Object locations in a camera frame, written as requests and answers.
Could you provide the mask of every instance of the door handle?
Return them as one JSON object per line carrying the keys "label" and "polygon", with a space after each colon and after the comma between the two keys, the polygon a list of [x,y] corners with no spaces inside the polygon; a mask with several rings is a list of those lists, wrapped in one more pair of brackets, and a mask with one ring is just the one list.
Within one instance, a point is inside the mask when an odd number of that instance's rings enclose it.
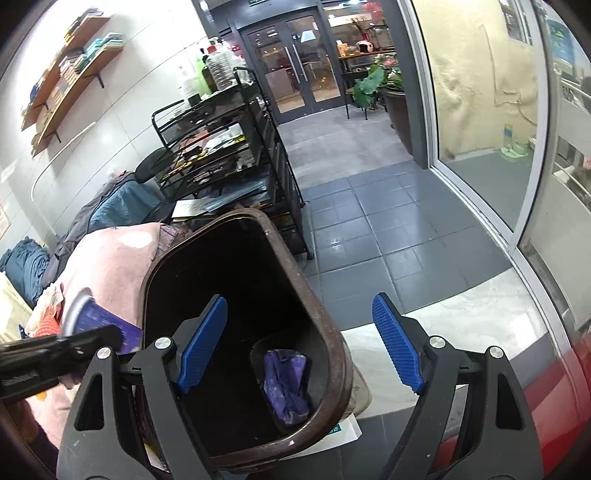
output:
{"label": "door handle", "polygon": [[301,62],[300,54],[297,52],[296,45],[292,44],[291,46],[294,47],[294,53],[295,53],[295,56],[297,57],[297,61],[300,62],[300,68],[301,68],[302,73],[304,74],[304,78],[306,79],[306,81],[308,81],[308,76],[306,75],[306,71],[304,70],[304,65]]}
{"label": "door handle", "polygon": [[300,76],[297,74],[296,66],[294,65],[294,62],[291,59],[289,47],[285,47],[285,53],[287,53],[287,58],[290,59],[291,69],[294,72],[295,79],[297,80],[297,83],[299,83],[300,82]]}

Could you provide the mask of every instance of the trash can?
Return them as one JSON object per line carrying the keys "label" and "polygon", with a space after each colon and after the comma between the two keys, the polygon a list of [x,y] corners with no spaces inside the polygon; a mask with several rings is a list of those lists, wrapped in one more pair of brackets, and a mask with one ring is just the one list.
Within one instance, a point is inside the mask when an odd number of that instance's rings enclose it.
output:
{"label": "trash can", "polygon": [[[228,302],[228,323],[203,378],[180,399],[218,468],[266,468],[313,445],[340,420],[353,382],[350,353],[264,213],[234,210],[201,228],[159,260],[143,290],[145,345],[172,336],[214,294]],[[277,424],[261,388],[261,356],[275,348],[308,359],[310,416],[298,426]],[[142,434],[158,452],[147,404],[141,394],[137,401]]]}

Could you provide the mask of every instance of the blue poster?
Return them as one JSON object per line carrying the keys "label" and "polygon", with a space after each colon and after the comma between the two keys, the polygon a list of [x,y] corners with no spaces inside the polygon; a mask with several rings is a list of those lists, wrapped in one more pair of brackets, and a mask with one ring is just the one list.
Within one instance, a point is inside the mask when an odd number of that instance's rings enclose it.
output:
{"label": "blue poster", "polygon": [[548,20],[552,51],[555,57],[563,59],[574,65],[573,39],[566,25],[555,20]]}

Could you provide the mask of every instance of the black metal cart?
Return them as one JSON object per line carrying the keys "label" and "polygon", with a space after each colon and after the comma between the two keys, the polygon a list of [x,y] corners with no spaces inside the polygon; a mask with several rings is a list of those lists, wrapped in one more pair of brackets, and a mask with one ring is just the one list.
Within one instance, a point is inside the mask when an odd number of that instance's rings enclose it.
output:
{"label": "black metal cart", "polygon": [[[252,81],[243,83],[240,70]],[[237,205],[258,208],[273,220],[292,254],[311,258],[301,217],[304,200],[268,100],[252,70],[237,67],[234,75],[236,85],[178,115],[174,111],[182,100],[153,113],[152,125],[167,149],[159,161],[170,163],[156,175],[160,189],[172,202],[220,199],[215,209],[197,217],[196,226]],[[205,141],[236,124],[241,135],[211,152],[202,150]]]}

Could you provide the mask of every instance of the white tile wall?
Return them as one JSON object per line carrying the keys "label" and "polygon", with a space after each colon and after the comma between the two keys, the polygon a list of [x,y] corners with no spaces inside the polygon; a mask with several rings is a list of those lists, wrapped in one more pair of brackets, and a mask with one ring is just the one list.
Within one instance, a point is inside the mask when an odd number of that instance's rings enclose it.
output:
{"label": "white tile wall", "polygon": [[[32,85],[63,44],[63,33],[85,8],[111,15],[98,36],[124,35],[123,52],[95,79],[60,125],[47,150],[31,158],[35,127],[20,131],[20,110]],[[161,146],[151,114],[180,99],[178,67],[193,68],[206,35],[191,0],[57,0],[23,42],[0,80],[0,167],[14,172],[0,183],[0,202],[11,227],[0,239],[0,255],[28,235],[54,244],[40,209],[60,235],[109,175],[134,170]],[[30,201],[34,179],[86,125],[96,125],[44,173]]]}

